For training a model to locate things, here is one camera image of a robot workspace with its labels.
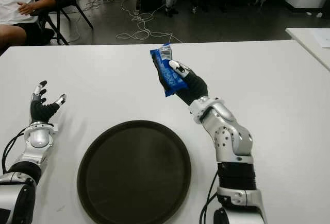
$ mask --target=concrete floor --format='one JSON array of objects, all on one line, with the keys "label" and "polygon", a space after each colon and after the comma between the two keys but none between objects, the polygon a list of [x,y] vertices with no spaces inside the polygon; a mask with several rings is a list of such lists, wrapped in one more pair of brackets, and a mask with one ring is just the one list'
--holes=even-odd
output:
[{"label": "concrete floor", "polygon": [[[80,6],[86,8],[86,3],[93,0],[79,0]],[[222,13],[215,1],[212,1],[209,12],[201,9],[196,14],[191,12],[189,0],[179,0],[177,10],[179,14],[172,18],[165,16],[163,10],[155,13],[154,19],[146,23],[151,31],[173,33],[184,43],[195,42],[226,42],[226,41],[258,41],[258,40],[288,40],[286,27],[327,27],[330,20],[316,18],[313,14],[293,13],[283,6],[265,4],[261,10],[257,6],[229,6],[226,13]],[[79,18],[79,13],[71,13],[69,22],[61,17],[61,32],[68,41],[80,39],[71,45],[90,44],[154,44],[167,43],[170,36],[146,40],[117,39],[116,35],[126,32],[133,34],[138,31],[137,21],[121,9],[121,4],[131,10],[135,7],[135,0],[101,0],[95,2],[98,6],[86,10],[85,14],[94,25],[91,30],[87,23]]]}]

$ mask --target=white tabletop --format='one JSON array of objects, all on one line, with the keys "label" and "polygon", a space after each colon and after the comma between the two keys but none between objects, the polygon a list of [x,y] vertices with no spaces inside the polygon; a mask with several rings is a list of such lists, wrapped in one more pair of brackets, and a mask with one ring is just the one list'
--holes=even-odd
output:
[{"label": "white tabletop", "polygon": [[[158,45],[10,48],[0,57],[0,148],[28,124],[35,85],[67,93],[50,165],[37,191],[34,224],[92,223],[76,191],[79,163],[106,129],[147,119],[176,132],[192,163],[190,190],[168,223],[197,223],[216,171],[215,150],[176,96],[164,97],[149,50]],[[172,45],[254,137],[257,186],[269,223],[327,223],[330,74],[296,41]],[[24,148],[18,142],[12,163]],[[208,223],[219,205],[212,203]]]},{"label": "white tabletop", "polygon": [[330,48],[322,48],[312,30],[313,28],[287,28],[285,31],[330,71]]}]

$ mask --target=blue snack bag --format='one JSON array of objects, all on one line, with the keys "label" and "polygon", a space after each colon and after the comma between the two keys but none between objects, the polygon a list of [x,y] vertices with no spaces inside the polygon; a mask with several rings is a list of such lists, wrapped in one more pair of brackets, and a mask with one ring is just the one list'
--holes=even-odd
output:
[{"label": "blue snack bag", "polygon": [[164,44],[160,49],[151,50],[151,57],[157,69],[159,81],[165,89],[165,96],[173,95],[181,89],[187,89],[187,84],[169,65],[172,60],[170,44]]}]

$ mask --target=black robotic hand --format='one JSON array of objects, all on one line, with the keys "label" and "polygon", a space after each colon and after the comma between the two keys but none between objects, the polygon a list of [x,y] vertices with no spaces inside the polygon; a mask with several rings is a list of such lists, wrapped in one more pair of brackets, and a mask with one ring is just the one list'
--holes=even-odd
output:
[{"label": "black robotic hand", "polygon": [[46,102],[46,98],[41,98],[43,94],[47,92],[43,87],[47,84],[47,81],[39,83],[32,94],[30,104],[30,123],[43,122],[48,123],[49,119],[57,112],[62,104],[65,103],[67,96],[62,94],[57,101],[49,105],[43,105]]},{"label": "black robotic hand", "polygon": [[185,66],[184,64],[171,60],[170,67],[177,72],[183,81],[187,84],[187,89],[181,89],[176,92],[187,105],[190,105],[194,100],[202,96],[208,96],[207,85],[205,81],[197,76],[194,71]]}]

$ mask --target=chair leg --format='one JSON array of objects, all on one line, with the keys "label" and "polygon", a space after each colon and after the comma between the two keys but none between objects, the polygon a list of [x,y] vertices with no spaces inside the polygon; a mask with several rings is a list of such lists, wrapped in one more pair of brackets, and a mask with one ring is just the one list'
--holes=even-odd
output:
[{"label": "chair leg", "polygon": [[57,39],[56,39],[56,41],[57,41],[57,44],[60,44],[60,36],[59,36],[59,34],[60,34],[60,15],[61,15],[61,13],[60,13],[59,10],[57,10],[56,14],[57,14],[57,21],[56,21]]},{"label": "chair leg", "polygon": [[65,45],[69,45],[68,42],[66,41],[66,39],[63,37],[63,35],[60,33],[60,31],[57,29],[57,27],[54,25],[54,23],[52,22],[51,18],[48,16],[46,18],[47,22],[50,24],[50,26],[52,27],[52,29],[55,31],[56,33],[56,40],[57,40],[57,43],[59,43],[59,39],[61,39],[63,41],[63,43]]},{"label": "chair leg", "polygon": [[83,16],[83,18],[85,19],[85,21],[88,23],[88,25],[94,29],[93,25],[89,22],[89,20],[87,19],[87,17],[85,16],[84,12],[81,10],[81,8],[79,7],[78,4],[75,5],[77,10],[79,10],[80,14]]},{"label": "chair leg", "polygon": [[68,16],[68,14],[65,13],[63,9],[61,9],[61,12],[64,14],[64,16],[65,16],[69,21],[71,20],[70,17]]}]

